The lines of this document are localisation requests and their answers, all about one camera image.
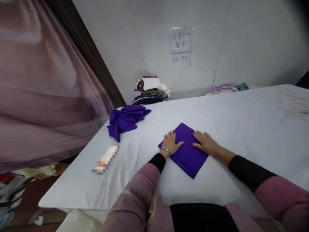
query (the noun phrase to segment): white towel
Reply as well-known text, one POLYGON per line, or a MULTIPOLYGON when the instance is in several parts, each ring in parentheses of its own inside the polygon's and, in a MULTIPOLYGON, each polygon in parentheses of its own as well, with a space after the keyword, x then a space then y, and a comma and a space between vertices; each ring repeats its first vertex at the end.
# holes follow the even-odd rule
POLYGON ((144 82, 144 91, 149 89, 162 89, 161 80, 159 78, 142 78, 144 82))
POLYGON ((165 93, 168 97, 171 97, 171 91, 166 87, 165 84, 161 84, 162 88, 160 90, 163 91, 163 93, 165 93))

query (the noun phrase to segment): purple curtain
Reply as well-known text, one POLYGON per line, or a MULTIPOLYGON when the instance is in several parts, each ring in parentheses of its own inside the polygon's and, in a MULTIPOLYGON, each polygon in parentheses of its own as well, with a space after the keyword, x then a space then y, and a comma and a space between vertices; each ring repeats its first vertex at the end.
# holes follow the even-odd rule
POLYGON ((79 154, 113 108, 45 2, 0 2, 0 174, 79 154))

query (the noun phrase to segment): white tablecloth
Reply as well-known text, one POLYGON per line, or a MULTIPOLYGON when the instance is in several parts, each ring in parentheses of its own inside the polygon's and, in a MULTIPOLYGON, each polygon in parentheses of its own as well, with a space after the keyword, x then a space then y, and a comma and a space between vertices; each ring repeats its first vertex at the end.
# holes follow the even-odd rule
MULTIPOLYGON (((103 176, 91 172, 109 146, 107 122, 41 199, 40 207, 109 210, 134 174, 158 151, 169 130, 185 123, 221 146, 309 190, 309 90, 292 85, 146 105, 152 112, 121 134, 120 151, 103 176)), ((266 212, 227 167, 209 156, 195 179, 168 159, 158 185, 175 203, 237 202, 254 216, 266 212)))

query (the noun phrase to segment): white wall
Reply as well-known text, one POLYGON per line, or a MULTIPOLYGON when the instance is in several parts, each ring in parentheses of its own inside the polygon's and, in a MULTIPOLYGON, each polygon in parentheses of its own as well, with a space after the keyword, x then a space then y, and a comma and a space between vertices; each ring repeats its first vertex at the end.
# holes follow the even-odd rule
POLYGON ((215 75, 230 0, 129 0, 146 70, 175 93, 200 96, 215 75), (192 67, 175 69, 169 32, 176 26, 194 26, 192 67))
POLYGON ((307 71, 307 33, 283 0, 73 0, 127 104, 143 75, 171 99, 228 82, 295 84, 307 71), (194 26, 192 67, 170 64, 169 31, 194 26))
POLYGON ((232 0, 214 86, 296 84, 309 69, 308 39, 288 1, 232 0))

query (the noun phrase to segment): black pants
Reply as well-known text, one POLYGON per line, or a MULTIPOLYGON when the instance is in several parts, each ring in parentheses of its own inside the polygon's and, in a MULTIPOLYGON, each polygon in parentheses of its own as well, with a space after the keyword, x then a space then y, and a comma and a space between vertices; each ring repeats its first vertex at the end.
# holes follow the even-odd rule
POLYGON ((220 205, 190 203, 170 206, 174 230, 239 232, 228 210, 220 205))

